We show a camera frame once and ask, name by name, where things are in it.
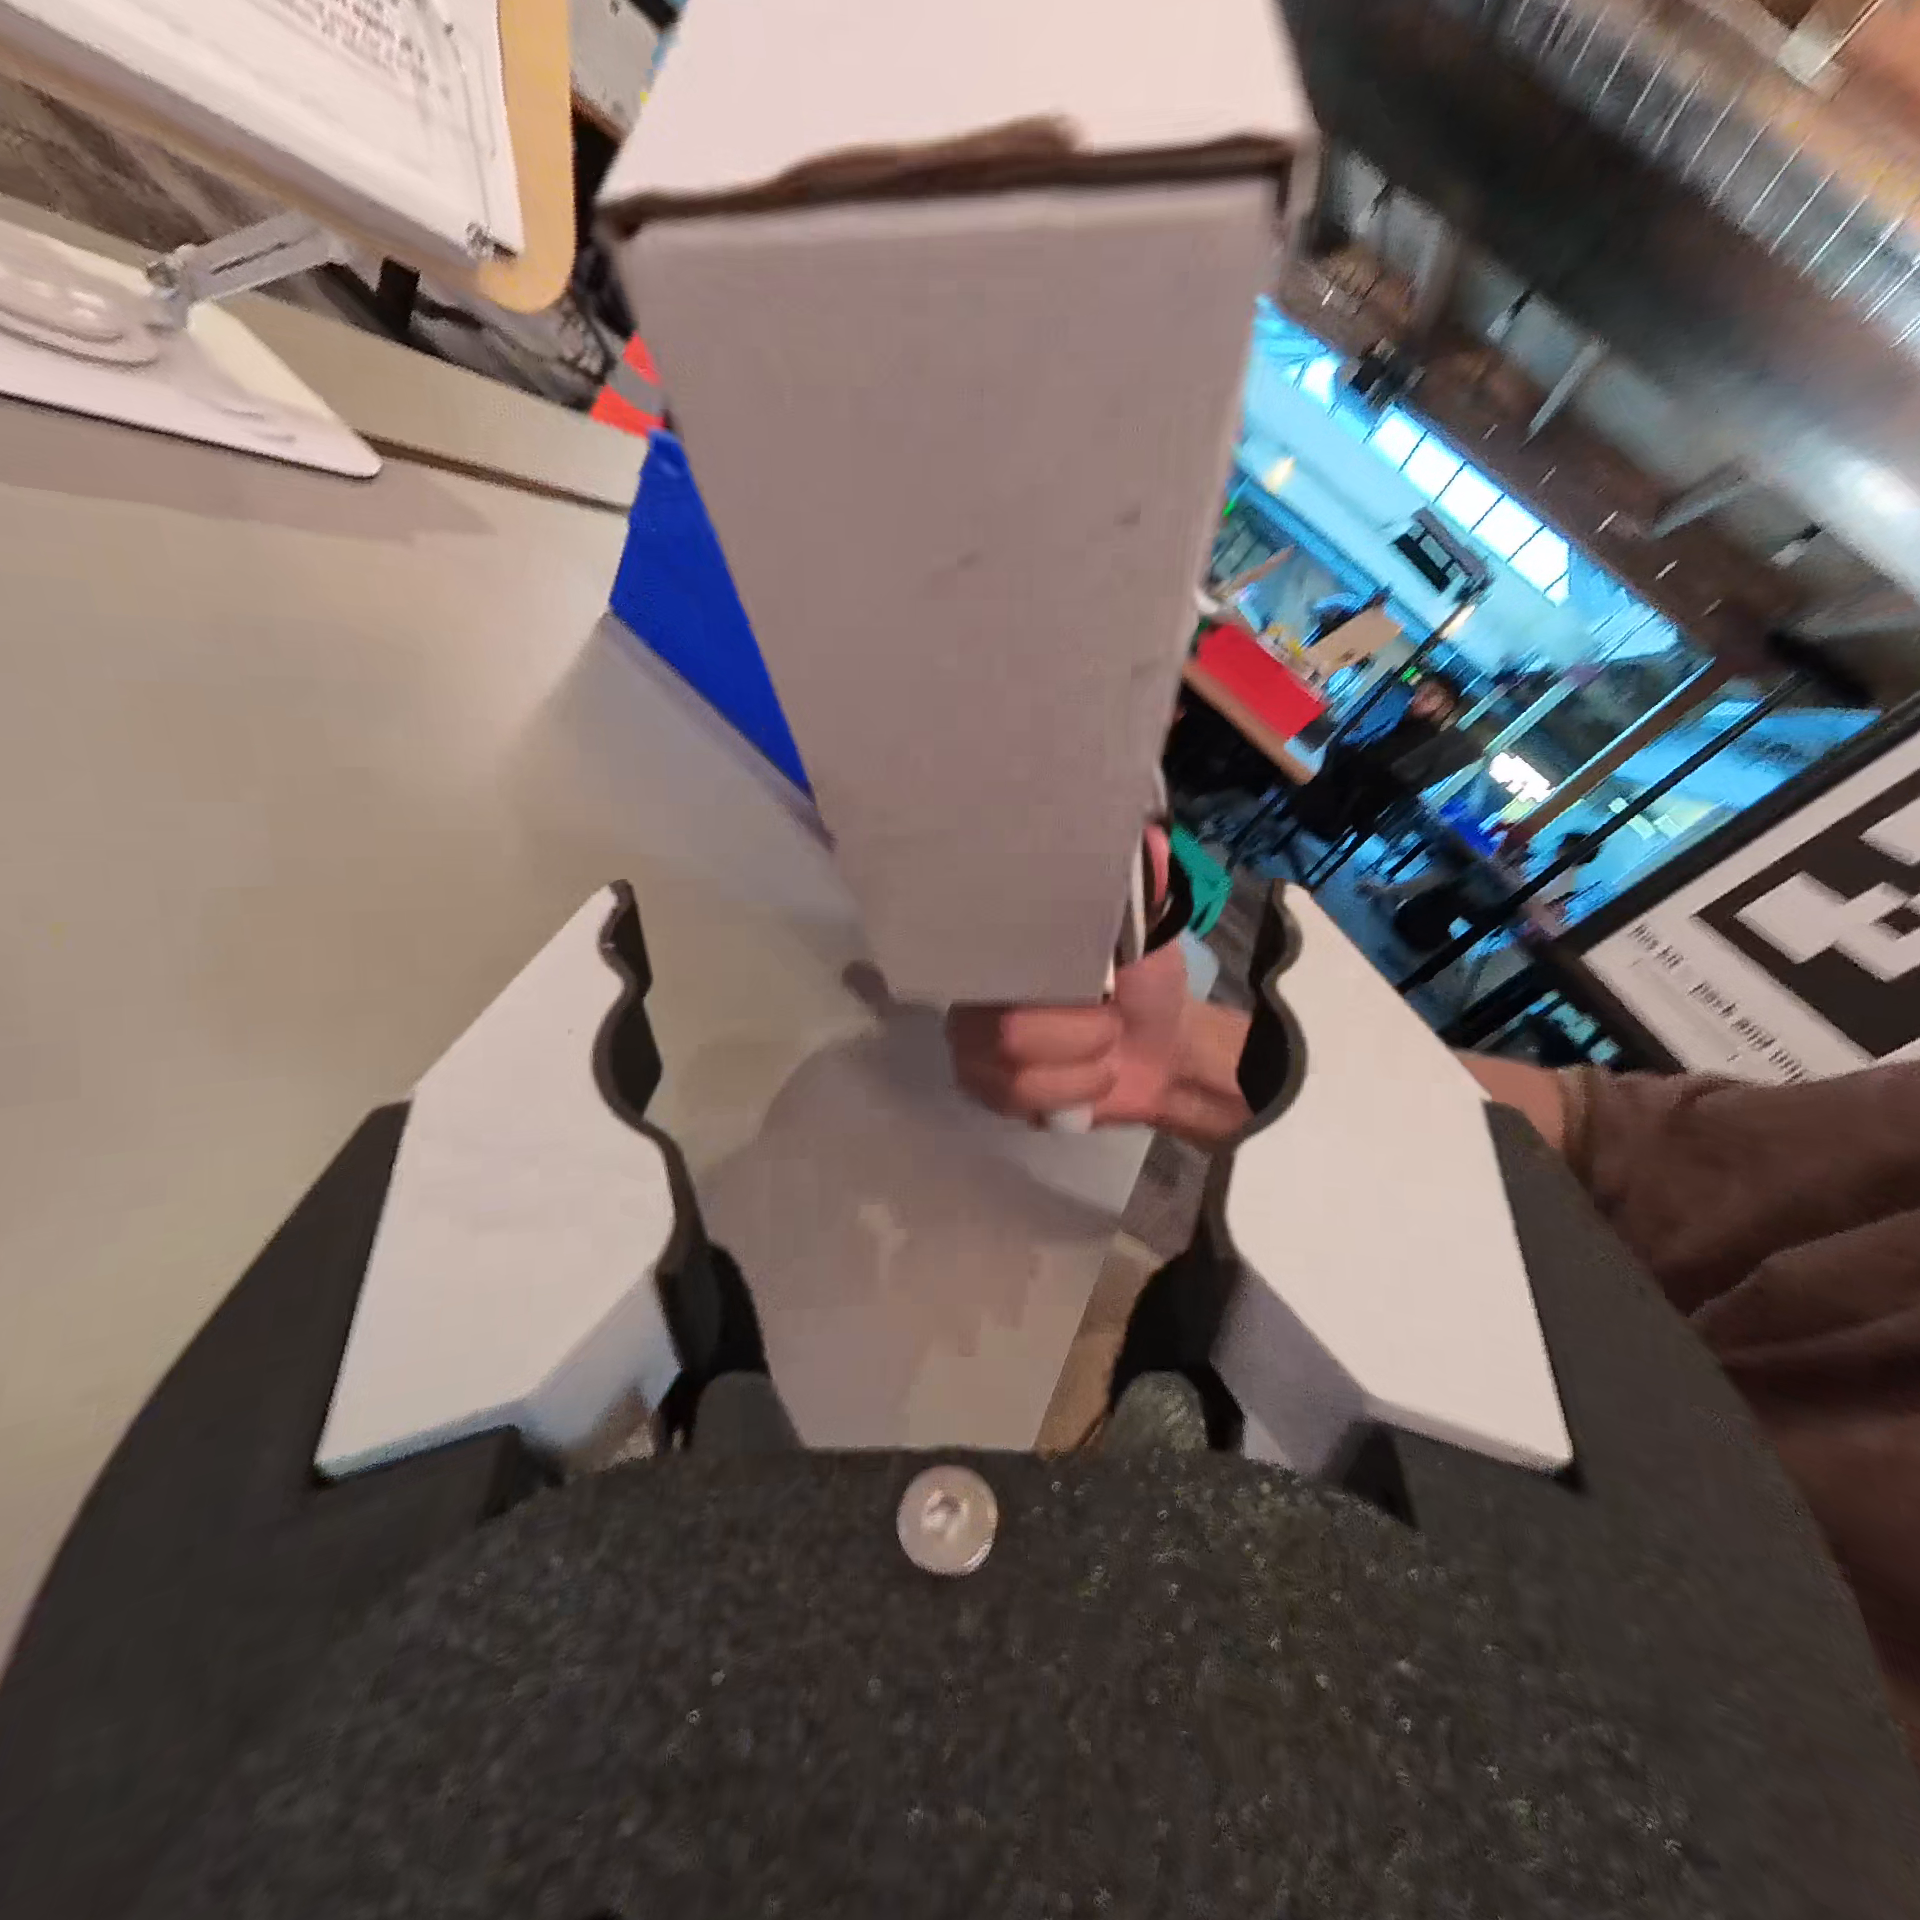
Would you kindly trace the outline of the person's right hand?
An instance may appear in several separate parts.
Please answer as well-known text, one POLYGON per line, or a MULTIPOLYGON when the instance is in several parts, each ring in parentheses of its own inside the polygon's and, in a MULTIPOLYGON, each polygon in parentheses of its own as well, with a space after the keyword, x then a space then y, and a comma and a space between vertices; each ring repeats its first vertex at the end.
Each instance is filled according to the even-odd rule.
POLYGON ((1250 1019, 1200 1000, 1179 944, 1116 974, 1090 1006, 956 1006, 944 1019, 961 1091, 986 1111, 1051 1124, 1140 1124, 1228 1142, 1250 1118, 1240 1062, 1250 1019))

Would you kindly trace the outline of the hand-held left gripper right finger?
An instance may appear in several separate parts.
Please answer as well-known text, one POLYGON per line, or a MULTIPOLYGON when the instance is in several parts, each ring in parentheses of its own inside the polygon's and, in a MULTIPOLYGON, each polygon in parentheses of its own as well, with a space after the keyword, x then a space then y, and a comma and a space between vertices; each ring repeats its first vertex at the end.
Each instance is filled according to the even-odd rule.
POLYGON ((1316 1479, 1372 1434, 1509 1468, 1575 1461, 1490 1102, 1300 886, 1276 884, 1216 1155, 1212 1370, 1242 1451, 1316 1479))

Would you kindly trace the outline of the beige wooden board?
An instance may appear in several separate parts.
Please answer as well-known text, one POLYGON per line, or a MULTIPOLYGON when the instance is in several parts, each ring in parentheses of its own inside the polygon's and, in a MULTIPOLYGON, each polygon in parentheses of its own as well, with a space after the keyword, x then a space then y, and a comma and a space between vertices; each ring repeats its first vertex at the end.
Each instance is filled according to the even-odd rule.
POLYGON ((568 290, 578 251, 568 2, 498 2, 503 96, 524 247, 476 274, 483 299, 535 315, 568 290))

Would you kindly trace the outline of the silver ribbed air duct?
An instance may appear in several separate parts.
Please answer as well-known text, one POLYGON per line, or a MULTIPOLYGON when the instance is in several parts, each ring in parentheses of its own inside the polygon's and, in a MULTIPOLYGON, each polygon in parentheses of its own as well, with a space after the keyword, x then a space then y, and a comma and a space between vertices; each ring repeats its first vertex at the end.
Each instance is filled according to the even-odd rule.
POLYGON ((1344 148, 1915 602, 1915 134, 1723 6, 1284 5, 1344 148))

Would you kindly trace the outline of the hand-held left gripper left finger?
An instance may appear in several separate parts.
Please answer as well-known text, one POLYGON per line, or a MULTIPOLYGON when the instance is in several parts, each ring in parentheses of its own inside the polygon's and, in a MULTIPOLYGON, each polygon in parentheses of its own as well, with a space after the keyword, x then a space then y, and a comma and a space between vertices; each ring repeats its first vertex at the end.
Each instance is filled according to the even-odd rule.
POLYGON ((416 1080, 320 1429, 331 1479, 480 1434, 578 1469, 681 1375, 668 1290, 707 1258, 631 884, 608 884, 416 1080))

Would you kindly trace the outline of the red table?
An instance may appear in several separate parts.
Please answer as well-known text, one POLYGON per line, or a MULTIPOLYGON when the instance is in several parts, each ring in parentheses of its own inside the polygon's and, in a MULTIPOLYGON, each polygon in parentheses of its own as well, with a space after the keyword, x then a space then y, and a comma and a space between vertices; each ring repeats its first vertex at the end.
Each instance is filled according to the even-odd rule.
POLYGON ((1329 702, 1259 637, 1235 623, 1202 622, 1185 660, 1183 687, 1287 783, 1306 786, 1319 776, 1329 702))

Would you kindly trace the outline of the white cardboard box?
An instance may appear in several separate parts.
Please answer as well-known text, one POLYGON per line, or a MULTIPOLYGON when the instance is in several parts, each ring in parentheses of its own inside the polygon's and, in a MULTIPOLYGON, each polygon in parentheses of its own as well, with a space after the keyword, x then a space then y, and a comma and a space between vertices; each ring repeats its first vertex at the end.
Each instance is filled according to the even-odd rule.
POLYGON ((1313 197, 1283 5, 688 5, 608 171, 631 311, 872 1029, 704 1175, 817 1450, 1028 1450, 1146 1156, 984 1112, 953 1006, 1103 1007, 1313 197))

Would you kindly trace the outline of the person's right forearm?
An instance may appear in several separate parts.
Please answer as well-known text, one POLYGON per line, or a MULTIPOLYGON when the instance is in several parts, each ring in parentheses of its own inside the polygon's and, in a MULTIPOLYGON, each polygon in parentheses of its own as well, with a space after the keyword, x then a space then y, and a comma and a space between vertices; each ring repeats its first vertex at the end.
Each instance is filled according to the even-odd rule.
POLYGON ((1919 1739, 1919 1062, 1792 1085, 1460 1051, 1749 1403, 1919 1739))

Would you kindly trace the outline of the blue and red printed box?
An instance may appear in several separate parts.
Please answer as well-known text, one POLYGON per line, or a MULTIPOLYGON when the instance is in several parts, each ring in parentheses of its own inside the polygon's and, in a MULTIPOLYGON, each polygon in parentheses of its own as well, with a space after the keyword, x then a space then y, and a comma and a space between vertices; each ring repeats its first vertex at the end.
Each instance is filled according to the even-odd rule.
POLYGON ((591 419, 644 443, 612 614, 810 797, 811 786, 642 335, 619 350, 591 419))

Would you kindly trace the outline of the white stand base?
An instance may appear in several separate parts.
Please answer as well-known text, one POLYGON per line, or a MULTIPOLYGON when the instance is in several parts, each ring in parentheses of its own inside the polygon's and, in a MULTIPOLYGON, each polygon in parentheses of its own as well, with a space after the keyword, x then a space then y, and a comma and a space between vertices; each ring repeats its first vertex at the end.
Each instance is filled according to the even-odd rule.
POLYGON ((381 468, 373 446, 225 311, 338 253, 303 213, 140 269, 5 223, 3 396, 367 482, 381 468))

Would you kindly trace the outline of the white instruction sheet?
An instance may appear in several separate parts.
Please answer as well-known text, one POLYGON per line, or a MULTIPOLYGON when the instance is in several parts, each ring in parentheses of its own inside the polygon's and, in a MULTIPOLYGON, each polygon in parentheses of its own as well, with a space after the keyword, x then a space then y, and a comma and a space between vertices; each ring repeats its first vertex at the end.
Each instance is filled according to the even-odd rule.
POLYGON ((3 38, 47 90, 402 253, 524 248, 498 5, 5 2, 3 38))

